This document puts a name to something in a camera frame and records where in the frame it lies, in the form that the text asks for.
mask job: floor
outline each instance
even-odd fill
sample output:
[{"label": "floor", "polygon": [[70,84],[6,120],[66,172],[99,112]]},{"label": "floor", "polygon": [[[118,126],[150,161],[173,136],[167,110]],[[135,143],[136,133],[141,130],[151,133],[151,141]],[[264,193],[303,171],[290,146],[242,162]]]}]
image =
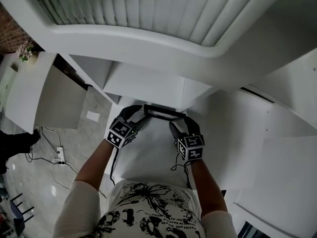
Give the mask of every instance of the floor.
[{"label": "floor", "polygon": [[[102,141],[111,103],[93,87],[89,87],[84,102],[79,125],[77,129],[56,129],[60,135],[61,145],[64,147],[65,158],[75,170],[79,170],[86,162],[98,144]],[[86,118],[87,111],[100,114],[98,122]],[[17,125],[1,117],[1,130],[5,133],[18,134],[23,130]],[[43,134],[52,145],[58,146],[58,137],[54,132],[43,129]],[[56,152],[42,137],[33,147],[33,158],[43,157],[52,161],[57,157]],[[50,238],[53,225],[62,209],[76,173],[68,166],[51,165],[43,160],[33,160],[28,163],[24,154],[18,154],[9,159],[9,168],[4,175],[4,180],[10,197],[23,193],[22,207],[27,209],[34,206],[34,218],[26,223],[24,236],[29,238]],[[112,189],[109,175],[104,175],[101,192],[105,195]],[[105,198],[100,195],[101,212],[104,213]]]}]

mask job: paper on floor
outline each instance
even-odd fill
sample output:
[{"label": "paper on floor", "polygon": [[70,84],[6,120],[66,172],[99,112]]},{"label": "paper on floor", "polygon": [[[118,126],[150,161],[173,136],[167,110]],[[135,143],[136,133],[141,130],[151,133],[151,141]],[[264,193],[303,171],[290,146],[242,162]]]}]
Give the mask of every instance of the paper on floor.
[{"label": "paper on floor", "polygon": [[90,119],[90,120],[93,120],[93,121],[98,122],[98,121],[99,121],[100,114],[99,114],[99,113],[95,113],[95,112],[88,111],[86,117],[87,117],[88,119]]}]

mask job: forearm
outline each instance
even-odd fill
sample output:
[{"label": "forearm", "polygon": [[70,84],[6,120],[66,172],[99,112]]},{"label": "forearm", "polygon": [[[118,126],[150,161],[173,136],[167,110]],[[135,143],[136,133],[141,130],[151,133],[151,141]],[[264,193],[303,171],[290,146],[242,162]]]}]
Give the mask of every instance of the forearm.
[{"label": "forearm", "polygon": [[202,208],[202,216],[213,211],[227,211],[221,190],[212,178],[204,161],[199,159],[192,165],[192,173]]},{"label": "forearm", "polygon": [[113,145],[104,139],[80,169],[75,181],[84,181],[99,190],[112,150]]}]

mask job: white t-shirt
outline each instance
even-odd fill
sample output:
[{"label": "white t-shirt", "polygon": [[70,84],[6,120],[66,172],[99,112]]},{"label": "white t-shirt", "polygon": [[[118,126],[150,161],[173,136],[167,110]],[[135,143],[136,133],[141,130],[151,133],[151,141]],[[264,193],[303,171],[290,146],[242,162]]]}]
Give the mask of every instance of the white t-shirt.
[{"label": "white t-shirt", "polygon": [[76,181],[65,201],[53,238],[236,238],[231,215],[214,211],[200,220],[190,189],[157,182],[123,180],[107,198],[100,218],[99,194]]}]

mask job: blue chair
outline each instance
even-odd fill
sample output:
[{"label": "blue chair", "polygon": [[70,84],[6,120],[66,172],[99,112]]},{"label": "blue chair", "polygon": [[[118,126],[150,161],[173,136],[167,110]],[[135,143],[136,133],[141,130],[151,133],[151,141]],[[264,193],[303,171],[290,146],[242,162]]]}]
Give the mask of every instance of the blue chair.
[{"label": "blue chair", "polygon": [[12,210],[13,214],[16,216],[16,218],[13,219],[13,223],[14,223],[14,227],[15,227],[15,232],[18,236],[20,236],[22,234],[23,230],[25,229],[25,222],[27,222],[28,220],[30,220],[34,217],[34,215],[32,215],[31,217],[24,220],[23,215],[26,214],[27,212],[31,211],[32,209],[34,209],[34,207],[31,207],[30,209],[26,210],[25,212],[21,212],[19,210],[18,206],[20,204],[22,204],[22,202],[20,202],[17,205],[14,203],[14,200],[16,200],[20,196],[22,196],[22,193],[19,194],[18,196],[16,196],[15,198],[13,198],[12,200],[10,200],[11,210]]}]

